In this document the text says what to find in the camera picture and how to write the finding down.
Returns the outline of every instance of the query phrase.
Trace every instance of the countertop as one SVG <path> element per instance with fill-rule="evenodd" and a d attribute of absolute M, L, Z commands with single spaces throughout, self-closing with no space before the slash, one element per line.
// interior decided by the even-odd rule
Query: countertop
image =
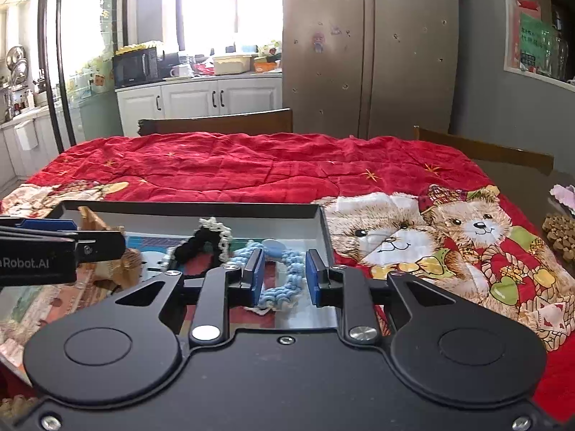
<path fill-rule="evenodd" d="M 48 106 L 44 106 L 44 107 L 34 107 L 31 110 L 28 110 L 25 113 L 21 113 L 19 115 L 16 115 L 15 117 L 13 117 L 12 120 L 6 122 L 6 123 L 2 123 L 2 125 L 0 125 L 0 130 L 3 130 L 4 128 L 10 128 L 11 126 L 14 125 L 18 125 L 18 123 L 22 123 L 25 120 L 31 120 L 32 118 L 38 118 L 39 116 L 44 116 L 44 115 L 49 115 L 50 113 L 48 112 Z"/>
<path fill-rule="evenodd" d="M 122 87 L 116 89 L 116 92 L 131 91 L 133 89 L 140 89 L 143 87 L 155 87 L 166 84 L 176 83 L 193 83 L 197 81 L 216 81 L 218 79 L 253 79 L 253 78 L 266 78 L 266 77 L 282 77 L 282 73 L 256 73 L 255 71 L 248 71 L 241 74 L 222 74 L 221 76 L 179 76 L 167 77 L 157 83 L 139 84 L 130 87 Z"/>

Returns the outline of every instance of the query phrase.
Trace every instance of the mug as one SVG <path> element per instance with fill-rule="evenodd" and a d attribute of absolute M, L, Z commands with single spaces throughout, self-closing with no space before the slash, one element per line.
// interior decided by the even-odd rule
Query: mug
<path fill-rule="evenodd" d="M 182 65 L 176 65 L 170 70 L 170 76 L 178 77 L 178 76 L 192 76 L 192 67 L 189 63 L 185 63 Z"/>

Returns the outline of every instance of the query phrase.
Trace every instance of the microwave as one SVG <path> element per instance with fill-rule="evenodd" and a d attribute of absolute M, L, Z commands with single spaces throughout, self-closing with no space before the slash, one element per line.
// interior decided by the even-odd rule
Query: microwave
<path fill-rule="evenodd" d="M 163 52 L 158 56 L 156 47 L 126 51 L 112 58 L 116 88 L 153 83 L 160 79 L 159 64 Z"/>

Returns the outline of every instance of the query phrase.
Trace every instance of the chair backrest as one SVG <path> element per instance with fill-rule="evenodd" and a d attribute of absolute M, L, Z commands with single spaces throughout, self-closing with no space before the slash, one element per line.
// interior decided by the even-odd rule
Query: chair backrest
<path fill-rule="evenodd" d="M 521 165 L 523 167 L 536 168 L 540 172 L 549 175 L 553 170 L 553 156 L 530 152 L 527 150 L 507 148 L 480 140 L 461 138 L 453 134 L 436 133 L 419 126 L 413 127 L 415 139 L 426 140 L 435 144 L 450 146 L 460 150 L 469 158 L 485 160 L 489 162 L 501 162 L 504 164 Z"/>
<path fill-rule="evenodd" d="M 292 133 L 293 113 L 289 108 L 239 115 L 205 116 L 201 118 L 178 118 L 166 120 L 142 119 L 138 122 L 140 136 L 148 134 L 194 133 L 246 133 L 257 134 Z"/>

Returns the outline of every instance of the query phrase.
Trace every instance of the blue crocheted hair tie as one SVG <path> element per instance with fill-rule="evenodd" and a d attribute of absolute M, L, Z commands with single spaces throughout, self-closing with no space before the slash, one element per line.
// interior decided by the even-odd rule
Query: blue crocheted hair tie
<path fill-rule="evenodd" d="M 229 262 L 245 267 L 254 249 L 262 249 L 266 255 L 266 261 L 279 259 L 287 266 L 288 270 L 285 284 L 281 287 L 262 290 L 259 296 L 258 309 L 254 311 L 258 314 L 265 314 L 270 309 L 274 311 L 285 311 L 291 308 L 295 304 L 295 297 L 299 295 L 302 290 L 305 254 L 293 249 L 286 249 L 281 251 L 281 254 L 278 254 L 277 251 L 270 251 L 261 243 L 249 240 L 245 247 L 234 251 L 234 255 L 229 259 Z"/>

